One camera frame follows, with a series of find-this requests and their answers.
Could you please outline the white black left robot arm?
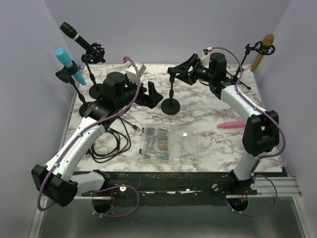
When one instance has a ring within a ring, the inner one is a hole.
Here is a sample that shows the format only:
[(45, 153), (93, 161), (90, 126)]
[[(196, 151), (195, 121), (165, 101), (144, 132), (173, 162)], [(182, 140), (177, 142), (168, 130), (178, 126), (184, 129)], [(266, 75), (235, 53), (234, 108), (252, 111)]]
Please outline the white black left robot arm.
[(133, 103), (153, 109), (163, 99), (149, 81), (129, 81), (127, 74), (111, 72), (102, 83), (99, 97), (90, 103), (80, 125), (59, 152), (44, 166), (36, 165), (31, 175), (36, 189), (61, 207), (77, 194), (90, 191), (104, 196), (109, 192), (108, 177), (100, 170), (74, 175), (74, 171), (92, 144)]

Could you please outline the black tripod shock-mount stand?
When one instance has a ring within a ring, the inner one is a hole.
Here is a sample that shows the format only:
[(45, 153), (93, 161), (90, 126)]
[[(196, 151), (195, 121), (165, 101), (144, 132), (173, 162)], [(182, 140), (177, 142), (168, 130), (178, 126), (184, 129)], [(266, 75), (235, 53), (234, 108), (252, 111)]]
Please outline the black tripod shock-mount stand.
[[(271, 46), (265, 46), (263, 42), (258, 41), (254, 44), (254, 46), (250, 46), (250, 44), (247, 44), (245, 46), (245, 55), (241, 61), (241, 65), (244, 64), (245, 59), (247, 58), (247, 56), (250, 54), (251, 51), (256, 51), (257, 53), (259, 53), (261, 56), (270, 56), (275, 52), (275, 46), (271, 45)], [(238, 74), (241, 72), (240, 68), (237, 67), (236, 73), (233, 75), (231, 73), (229, 73), (227, 71), (227, 74), (230, 76), (230, 80), (232, 83), (236, 83), (238, 80)]]

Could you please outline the gold microphone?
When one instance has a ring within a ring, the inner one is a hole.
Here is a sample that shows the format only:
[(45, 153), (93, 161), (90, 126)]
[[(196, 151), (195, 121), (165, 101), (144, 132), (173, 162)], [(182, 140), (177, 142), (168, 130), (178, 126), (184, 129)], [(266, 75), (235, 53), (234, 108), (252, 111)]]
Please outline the gold microphone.
[(262, 41), (255, 44), (254, 50), (258, 54), (252, 63), (251, 72), (256, 71), (264, 56), (270, 56), (275, 52), (274, 38), (273, 34), (267, 34)]

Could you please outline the pink microphone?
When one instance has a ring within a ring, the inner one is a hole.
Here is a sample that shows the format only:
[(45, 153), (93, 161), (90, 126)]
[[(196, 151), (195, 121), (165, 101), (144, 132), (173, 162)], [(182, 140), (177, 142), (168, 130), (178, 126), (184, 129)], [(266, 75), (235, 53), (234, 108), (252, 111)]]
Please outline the pink microphone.
[(243, 120), (239, 121), (230, 121), (230, 122), (224, 122), (217, 125), (218, 128), (243, 128), (245, 127), (246, 123)]

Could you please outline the black round-base mic stand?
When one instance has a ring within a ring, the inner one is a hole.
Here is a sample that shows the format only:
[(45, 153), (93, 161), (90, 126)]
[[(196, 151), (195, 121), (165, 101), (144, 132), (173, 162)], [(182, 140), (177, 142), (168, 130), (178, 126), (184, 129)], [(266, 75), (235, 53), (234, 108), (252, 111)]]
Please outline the black round-base mic stand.
[(167, 115), (175, 115), (180, 110), (179, 102), (174, 98), (174, 90), (173, 84), (175, 82), (175, 73), (172, 73), (169, 78), (170, 82), (170, 91), (169, 91), (169, 98), (166, 98), (162, 101), (161, 110)]

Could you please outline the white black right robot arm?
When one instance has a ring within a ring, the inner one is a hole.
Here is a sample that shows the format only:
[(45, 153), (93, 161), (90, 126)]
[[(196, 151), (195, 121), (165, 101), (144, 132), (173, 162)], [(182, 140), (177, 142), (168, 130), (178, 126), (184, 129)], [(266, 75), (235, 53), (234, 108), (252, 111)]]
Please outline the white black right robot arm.
[(246, 188), (249, 180), (259, 163), (261, 156), (279, 144), (278, 114), (266, 111), (252, 102), (227, 77), (227, 60), (222, 53), (209, 55), (209, 65), (204, 66), (201, 58), (193, 54), (188, 60), (167, 70), (170, 83), (176, 79), (193, 85), (202, 79), (208, 83), (210, 91), (218, 99), (228, 104), (246, 123), (242, 144), (243, 156), (233, 169), (235, 178), (228, 181), (228, 189), (233, 194), (239, 194)]

